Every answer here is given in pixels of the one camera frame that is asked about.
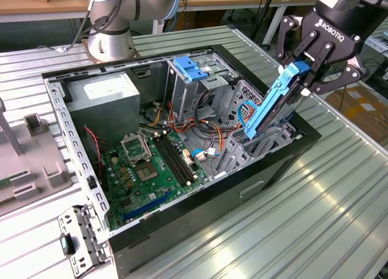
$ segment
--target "ram slot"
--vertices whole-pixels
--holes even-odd
[[[194,177],[167,138],[154,140],[154,144],[182,187],[193,182]]]
[[[174,147],[172,146],[170,141],[167,138],[165,138],[162,140],[162,143],[164,143],[167,151],[172,153],[171,154],[172,158],[176,161],[179,168],[181,168],[181,170],[184,172],[184,175],[186,176],[187,180],[190,182],[193,182],[194,178],[193,178],[191,171],[186,166],[186,164],[182,160],[181,156],[179,156],[179,154],[176,152],[176,150],[174,149]]]

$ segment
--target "wooden table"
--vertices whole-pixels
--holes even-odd
[[[260,0],[187,0],[187,11],[257,8]],[[273,0],[277,7],[264,43],[269,43],[289,6],[313,5],[315,0]],[[37,21],[49,19],[83,18],[88,0],[50,0],[48,3],[32,0],[0,0],[0,22]],[[184,9],[181,1],[178,11]],[[161,32],[162,22],[154,21],[153,33]]]

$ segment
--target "blue plastic bracket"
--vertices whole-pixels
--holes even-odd
[[[192,61],[188,56],[174,59],[175,65],[189,79],[190,82],[206,79],[209,75],[198,67],[198,63]]]
[[[276,79],[270,88],[270,92],[263,103],[257,107],[253,116],[248,120],[244,132],[250,138],[257,134],[257,128],[263,123],[268,114],[276,107],[281,98],[285,97],[290,90],[295,78],[305,75],[310,66],[304,61],[291,63]]]

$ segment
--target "red wire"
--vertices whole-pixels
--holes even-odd
[[[102,163],[101,163],[101,153],[99,151],[99,145],[98,145],[98,142],[97,142],[97,137],[95,136],[95,134],[90,130],[88,129],[87,127],[84,127],[84,129],[86,131],[88,131],[88,133],[90,133],[90,135],[92,136],[92,138],[94,139],[95,141],[95,144],[96,144],[96,147],[97,147],[97,153],[98,153],[98,167],[99,167],[99,179],[101,181],[101,178],[102,178]]]

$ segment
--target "yellow wire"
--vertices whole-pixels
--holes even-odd
[[[155,121],[154,121],[153,123],[149,124],[148,126],[154,127],[154,126],[156,126],[156,125],[158,124],[158,122],[159,122],[159,117],[160,117],[160,111],[161,111],[161,109],[159,108],[159,109],[158,109],[158,114],[156,114]]]

